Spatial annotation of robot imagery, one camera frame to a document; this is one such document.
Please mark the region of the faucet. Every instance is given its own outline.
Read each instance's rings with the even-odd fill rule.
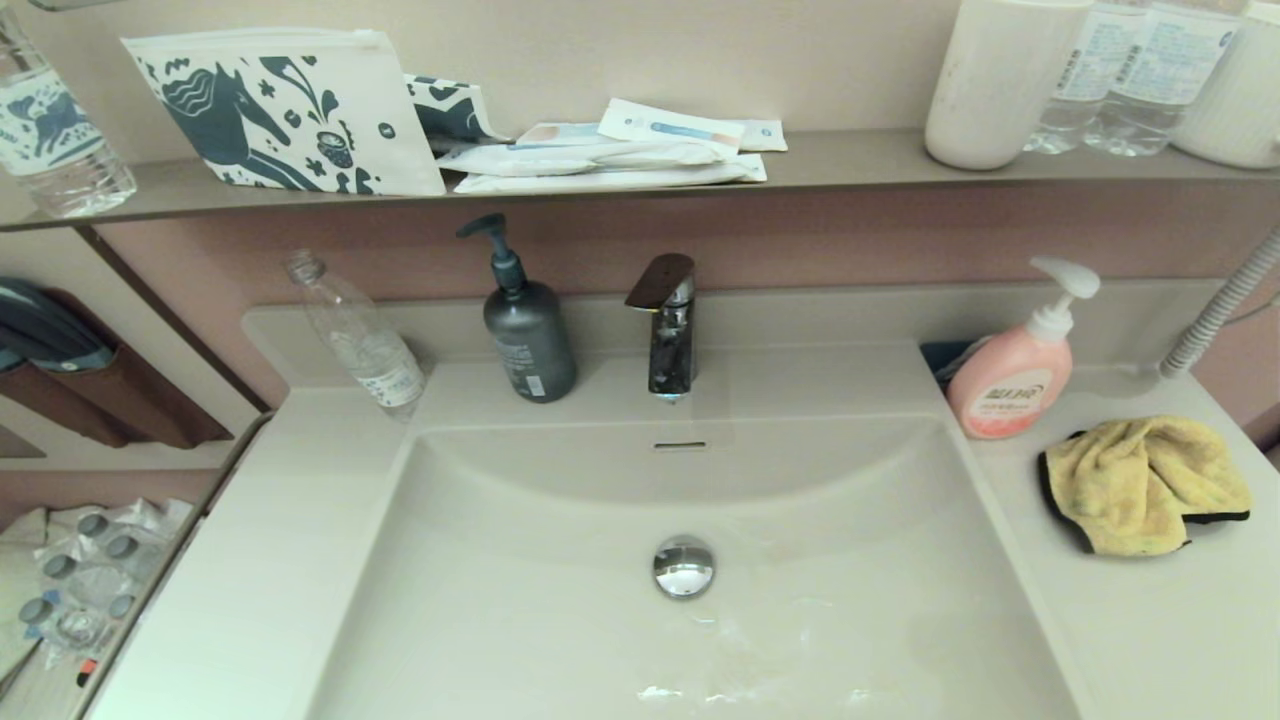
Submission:
[[[628,307],[653,313],[649,338],[649,392],[676,402],[692,389],[694,259],[659,255],[649,263],[627,295]]]

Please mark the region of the white sink basin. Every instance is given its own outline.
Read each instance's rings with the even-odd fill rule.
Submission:
[[[1079,717],[941,420],[681,433],[413,441],[311,719]],[[678,534],[692,601],[652,575]]]

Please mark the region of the pink soap bottle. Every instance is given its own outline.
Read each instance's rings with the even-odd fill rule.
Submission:
[[[1027,324],[987,341],[947,387],[947,402],[972,438],[1006,438],[1030,428],[1071,377],[1066,333],[1074,322],[1068,306],[1097,295],[1102,281],[1057,258],[1033,258],[1032,265],[1062,286],[1062,297],[1037,309]]]

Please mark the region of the white flexible hose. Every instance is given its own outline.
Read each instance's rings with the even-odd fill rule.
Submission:
[[[1271,228],[1262,245],[1249,255],[1249,259],[1226,279],[1222,290],[1210,300],[1199,318],[1187,328],[1178,345],[1160,363],[1160,375],[1172,379],[1187,374],[1208,350],[1210,343],[1222,329],[1222,324],[1235,313],[1240,302],[1253,293],[1262,278],[1280,261],[1280,225]]]

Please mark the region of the shelf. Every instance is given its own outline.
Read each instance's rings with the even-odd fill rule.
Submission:
[[[56,219],[33,213],[0,224],[0,232],[123,223],[260,210],[306,210],[355,205],[369,208],[439,202],[504,202],[585,197],[673,197],[724,192],[796,192],[845,188],[1018,184],[1027,182],[1280,182],[1280,170],[1239,170],[1169,150],[1155,158],[1114,158],[1091,150],[1048,156],[1027,154],[1012,165],[986,173],[948,168],[929,159],[919,129],[872,129],[791,133],[788,152],[764,155],[769,181],[759,184],[721,184],[572,193],[456,195],[396,197],[337,195],[229,186],[200,160],[147,163],[133,168],[138,192],[128,202],[91,218]],[[451,178],[451,187],[458,177]]]

